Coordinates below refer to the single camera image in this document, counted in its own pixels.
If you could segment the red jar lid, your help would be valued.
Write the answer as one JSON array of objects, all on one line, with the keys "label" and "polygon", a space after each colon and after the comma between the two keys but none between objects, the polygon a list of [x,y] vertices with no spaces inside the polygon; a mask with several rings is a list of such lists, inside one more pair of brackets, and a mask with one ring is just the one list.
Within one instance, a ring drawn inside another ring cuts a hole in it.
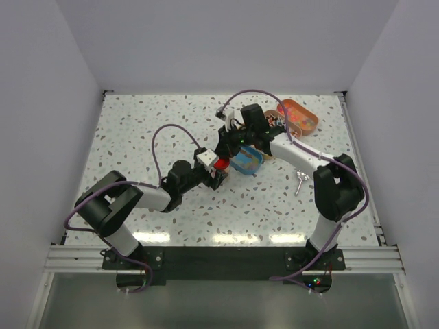
[{"label": "red jar lid", "polygon": [[228,171],[230,167],[230,160],[228,158],[220,158],[215,164],[214,168],[220,171]]}]

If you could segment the metal candy scoop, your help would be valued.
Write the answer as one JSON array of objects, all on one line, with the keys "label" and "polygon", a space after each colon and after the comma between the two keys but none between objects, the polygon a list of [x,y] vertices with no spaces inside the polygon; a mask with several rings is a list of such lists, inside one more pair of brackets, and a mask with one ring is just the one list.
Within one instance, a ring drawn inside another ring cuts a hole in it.
[{"label": "metal candy scoop", "polygon": [[310,177],[306,173],[304,173],[302,171],[297,171],[296,172],[296,177],[298,178],[298,186],[296,188],[296,191],[295,191],[294,195],[298,196],[303,183],[306,182],[307,180],[309,180]]}]

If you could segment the clear glass jar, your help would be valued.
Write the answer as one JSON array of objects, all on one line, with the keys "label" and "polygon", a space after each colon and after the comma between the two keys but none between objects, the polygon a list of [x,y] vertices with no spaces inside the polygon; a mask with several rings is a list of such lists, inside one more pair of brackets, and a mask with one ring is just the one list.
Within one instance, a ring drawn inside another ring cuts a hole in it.
[{"label": "clear glass jar", "polygon": [[230,168],[226,167],[225,169],[218,169],[217,173],[220,174],[220,179],[219,179],[220,181],[219,181],[219,183],[221,185],[223,185],[223,184],[225,184],[227,182],[227,179],[230,176]]}]

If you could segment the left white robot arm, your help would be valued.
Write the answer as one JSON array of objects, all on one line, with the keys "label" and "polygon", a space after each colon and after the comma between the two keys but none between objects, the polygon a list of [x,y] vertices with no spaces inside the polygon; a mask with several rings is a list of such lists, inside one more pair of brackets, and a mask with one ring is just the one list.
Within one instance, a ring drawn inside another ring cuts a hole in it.
[{"label": "left white robot arm", "polygon": [[134,269],[144,259],[142,244],[125,225],[135,208],[171,212],[181,205],[186,192],[200,184],[216,190],[227,177],[225,171],[186,160],[175,162],[158,188],[129,182],[120,172],[111,171],[76,201],[75,213],[118,252],[117,259],[125,268]]}]

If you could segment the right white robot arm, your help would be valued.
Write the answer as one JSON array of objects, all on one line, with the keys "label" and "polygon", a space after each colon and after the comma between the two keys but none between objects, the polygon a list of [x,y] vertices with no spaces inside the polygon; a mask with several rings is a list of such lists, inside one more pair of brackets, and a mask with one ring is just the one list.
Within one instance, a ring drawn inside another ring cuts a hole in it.
[{"label": "right white robot arm", "polygon": [[313,180],[319,217],[307,242],[312,248],[306,251],[305,260],[313,269],[323,268],[330,261],[328,250],[337,244],[341,222],[351,217],[366,196],[352,158],[321,153],[294,138],[284,125],[271,126],[257,104],[241,109],[242,125],[236,122],[233,110],[219,108],[215,116],[224,122],[215,148],[220,158],[232,158],[243,146],[253,146],[290,163]]}]

